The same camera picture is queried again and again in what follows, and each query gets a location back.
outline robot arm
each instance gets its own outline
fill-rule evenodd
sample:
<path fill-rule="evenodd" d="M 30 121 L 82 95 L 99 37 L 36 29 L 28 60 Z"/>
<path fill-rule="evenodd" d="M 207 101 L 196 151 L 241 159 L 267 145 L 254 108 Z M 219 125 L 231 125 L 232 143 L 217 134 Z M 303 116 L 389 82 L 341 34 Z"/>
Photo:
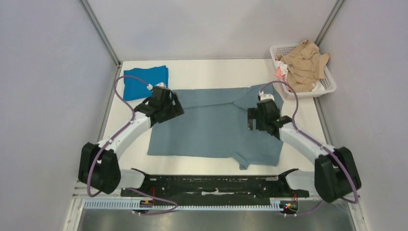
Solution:
<path fill-rule="evenodd" d="M 352 189 L 344 172 L 337 168 L 338 164 L 327 151 L 322 149 L 323 146 L 340 159 L 351 176 L 355 187 L 357 189 L 361 187 L 360 177 L 350 150 L 345 147 L 336 149 L 328 144 L 319 146 L 298 132 L 289 116 L 280 115 L 272 95 L 265 95 L 261 92 L 257 108 L 248 109 L 249 130 L 253 129 L 253 120 L 255 120 L 257 130 L 266 131 L 277 139 L 290 144 L 314 164 L 314 186 L 317 193 L 326 202 L 330 203 L 341 198 L 351 193 Z M 286 178 L 292 172 L 294 171 L 288 171 Z"/>
<path fill-rule="evenodd" d="M 96 154 L 104 148 L 93 170 L 91 187 L 109 194 L 116 188 L 139 188 L 142 185 L 144 174 L 119 169 L 118 159 L 138 136 L 154 124 L 182 115 L 184 110 L 177 94 L 165 88 L 164 84 L 159 84 L 153 88 L 152 96 L 136 106 L 134 111 L 135 118 L 130 121 L 130 125 L 121 128 L 120 132 L 116 131 L 115 137 L 109 136 L 96 144 L 87 143 L 83 146 L 78 174 L 81 182 L 87 183 L 90 166 Z"/>

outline cable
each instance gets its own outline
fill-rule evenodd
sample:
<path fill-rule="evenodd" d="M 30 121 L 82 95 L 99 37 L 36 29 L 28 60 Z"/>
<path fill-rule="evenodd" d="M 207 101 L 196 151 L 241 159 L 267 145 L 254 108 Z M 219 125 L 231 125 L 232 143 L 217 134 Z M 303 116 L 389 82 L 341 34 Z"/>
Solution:
<path fill-rule="evenodd" d="M 311 209 L 311 210 L 309 210 L 309 211 L 301 212 L 301 213 L 295 213 L 295 214 L 287 214 L 287 213 L 284 213 L 283 215 L 284 215 L 285 217 L 287 217 L 287 216 L 297 217 L 297 216 L 301 216 L 301 215 L 307 215 L 307 214 L 313 213 L 314 211 L 318 210 L 323 204 L 324 204 L 324 201 L 320 201 L 320 203 L 319 203 L 316 207 L 314 207 L 313 209 Z"/>
<path fill-rule="evenodd" d="M 101 193 L 101 191 L 98 191 L 97 193 L 92 194 L 91 191 L 90 191 L 90 182 L 91 182 L 91 178 L 92 178 L 92 173 L 93 173 L 93 170 L 95 169 L 95 165 L 96 165 L 96 163 L 97 163 L 97 161 L 98 161 L 98 159 L 99 159 L 99 156 L 101 156 L 102 152 L 106 149 L 106 147 L 107 147 L 120 133 L 122 133 L 122 131 L 124 131 L 127 127 L 129 127 L 129 125 L 131 124 L 130 122 L 133 121 L 133 120 L 135 119 L 135 117 L 136 117 L 136 113 L 134 112 L 132 106 L 131 106 L 128 102 L 126 102 L 126 101 L 119 95 L 119 92 L 117 92 L 117 89 L 116 89 L 116 88 L 117 88 L 117 83 L 119 82 L 120 79 L 123 79 L 123 78 L 133 78 L 133 79 L 137 79 L 137 80 L 139 80 L 140 82 L 142 82 L 143 84 L 145 84 L 147 87 L 149 86 L 149 84 L 146 83 L 143 79 L 141 79 L 141 78 L 139 78 L 139 77 L 135 77 L 135 76 L 121 76 L 121 77 L 115 79 L 115 81 L 114 81 L 114 91 L 115 91 L 115 95 L 120 99 L 120 101 L 122 101 L 124 104 L 126 104 L 126 106 L 131 110 L 131 112 L 132 112 L 132 117 L 131 117 L 131 119 L 130 119 L 121 129 L 119 129 L 119 131 L 117 131 L 117 132 L 100 148 L 100 150 L 99 150 L 98 153 L 96 154 L 95 158 L 93 159 L 92 165 L 90 166 L 90 169 L 89 169 L 89 174 L 88 174 L 88 179 L 87 179 L 87 193 L 88 193 L 88 196 L 89 196 L 89 197 L 95 197 L 95 196 L 97 196 L 98 194 Z M 143 192 L 140 192 L 139 190 L 134 189 L 134 188 L 127 188 L 127 189 L 129 189 L 129 190 L 131 190 L 131 191 L 134 191 L 134 192 L 136 192 L 136 193 L 138 193 L 138 194 L 140 194 L 140 195 L 147 196 L 147 197 L 150 197 L 150 198 L 152 198 L 152 199 L 155 199 L 155 200 L 158 200 L 158 201 L 167 202 L 167 203 L 170 203 L 170 204 L 173 204 L 173 205 L 174 205 L 173 208 L 168 209 L 168 210 L 164 210 L 164 211 L 160 211 L 160 212 L 156 212 L 156 213 L 147 213 L 147 214 L 143 214 L 143 215 L 159 215 L 159 214 L 164 214 L 164 213 L 171 212 L 171 211 L 173 211 L 174 209 L 176 209 L 176 208 L 178 207 L 178 204 L 177 204 L 176 202 L 174 202 L 174 201 L 169 201 L 169 200 L 162 199 L 162 198 L 158 198 L 158 197 L 155 197 L 155 196 L 150 196 L 150 195 L 145 194 L 145 193 L 143 193 Z"/>
<path fill-rule="evenodd" d="M 163 201 L 163 202 L 170 203 L 170 204 L 174 205 L 174 207 L 172 207 L 170 209 L 155 212 L 155 213 L 140 213 L 141 216 L 152 216 L 152 215 L 159 215 L 159 214 L 169 213 L 169 212 L 175 210 L 178 207 L 178 204 L 176 202 L 174 202 L 174 201 L 169 201 L 169 200 L 166 200 L 166 199 L 163 199 L 163 198 L 150 196 L 150 195 L 148 195 L 148 194 L 146 194 L 144 192 L 141 192 L 141 191 L 139 191 L 139 190 L 137 190 L 135 188 L 127 188 L 127 189 L 131 190 L 131 191 L 134 191 L 135 193 L 138 193 L 138 194 L 140 194 L 142 196 L 146 196 L 146 197 L 152 198 L 152 199 L 157 200 L 157 201 Z"/>
<path fill-rule="evenodd" d="M 297 210 L 294 210 L 291 208 L 292 204 L 290 204 L 290 206 L 286 206 L 287 209 L 291 210 L 292 212 L 295 212 L 295 214 L 299 211 L 299 206 L 300 206 L 299 202 L 295 200 L 293 201 L 293 204 L 296 205 L 296 202 L 297 202 Z"/>
<path fill-rule="evenodd" d="M 315 140 L 313 137 L 307 135 L 306 133 L 304 133 L 302 130 L 300 130 L 298 128 L 298 126 L 295 123 L 295 115 L 297 113 L 297 110 L 299 109 L 299 98 L 297 97 L 296 92 L 294 91 L 294 89 L 286 82 L 283 81 L 272 81 L 269 82 L 267 84 L 265 84 L 262 88 L 261 88 L 261 92 L 265 89 L 266 86 L 272 84 L 272 83 L 282 83 L 284 85 L 286 85 L 287 87 L 289 87 L 289 89 L 293 92 L 294 97 L 296 99 L 296 108 L 295 111 L 293 113 L 292 116 L 292 123 L 293 123 L 293 127 L 296 129 L 297 132 L 299 132 L 300 134 L 302 134 L 304 137 L 308 138 L 310 141 L 312 141 L 313 143 L 315 143 L 317 146 L 321 147 L 324 151 L 326 151 L 339 165 L 340 169 L 343 171 L 343 173 L 345 174 L 345 177 L 347 178 L 348 182 L 350 183 L 351 189 L 353 191 L 354 194 L 354 201 L 348 200 L 346 198 L 342 198 L 343 200 L 349 202 L 349 203 L 353 203 L 353 204 L 357 204 L 358 203 L 358 193 L 357 193 L 357 189 L 356 186 L 353 183 L 353 180 L 351 179 L 350 174 L 348 173 L 347 169 L 345 168 L 345 166 L 342 164 L 342 162 L 339 160 L 339 158 L 336 157 L 336 155 L 330 151 L 327 147 L 323 146 L 322 143 L 320 143 L 319 141 Z"/>

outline beige clothing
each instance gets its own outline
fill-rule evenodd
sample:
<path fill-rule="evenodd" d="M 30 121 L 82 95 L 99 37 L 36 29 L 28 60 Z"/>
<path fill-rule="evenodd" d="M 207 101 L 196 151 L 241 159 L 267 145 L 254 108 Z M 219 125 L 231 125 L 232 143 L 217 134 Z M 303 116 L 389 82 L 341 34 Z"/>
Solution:
<path fill-rule="evenodd" d="M 296 92 L 308 92 L 312 83 L 324 79 L 324 67 L 330 55 L 320 54 L 319 48 L 310 40 L 304 40 L 289 54 L 277 59 L 288 65 L 286 81 Z"/>

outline metal floor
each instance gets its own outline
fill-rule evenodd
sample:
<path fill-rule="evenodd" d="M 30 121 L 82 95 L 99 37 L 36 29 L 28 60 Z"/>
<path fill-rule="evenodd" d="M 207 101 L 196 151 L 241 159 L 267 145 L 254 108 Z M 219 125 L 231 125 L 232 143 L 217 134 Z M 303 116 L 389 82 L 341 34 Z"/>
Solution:
<path fill-rule="evenodd" d="M 316 202 L 301 201 L 300 211 Z M 354 231 L 345 202 L 325 204 L 317 211 L 283 218 L 274 211 L 176 211 L 138 216 L 126 210 L 84 209 L 78 231 Z"/>

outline white basket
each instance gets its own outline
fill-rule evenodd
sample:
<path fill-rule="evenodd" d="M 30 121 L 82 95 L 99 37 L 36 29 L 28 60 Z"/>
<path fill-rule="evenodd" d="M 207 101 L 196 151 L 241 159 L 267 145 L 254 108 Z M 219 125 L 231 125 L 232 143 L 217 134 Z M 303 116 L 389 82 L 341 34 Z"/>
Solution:
<path fill-rule="evenodd" d="M 275 70 L 278 68 L 278 63 L 276 61 L 276 56 L 278 54 L 281 55 L 287 55 L 289 54 L 293 49 L 295 49 L 299 44 L 285 44 L 285 45 L 276 45 L 276 46 L 271 46 L 270 47 L 270 55 L 272 56 L 272 61 L 273 65 L 275 67 Z M 321 95 L 324 95 L 329 92 L 333 92 L 336 90 L 337 86 L 336 83 L 334 82 L 332 75 L 330 74 L 329 69 L 327 66 L 324 67 L 324 76 L 325 78 L 320 80 L 320 83 L 324 86 L 324 90 L 318 90 L 318 91 L 311 91 L 311 92 L 299 92 L 296 93 L 298 98 L 312 98 L 312 97 L 319 97 Z M 289 92 L 286 87 L 283 88 L 283 94 L 285 99 L 288 100 L 294 100 L 294 94 Z"/>

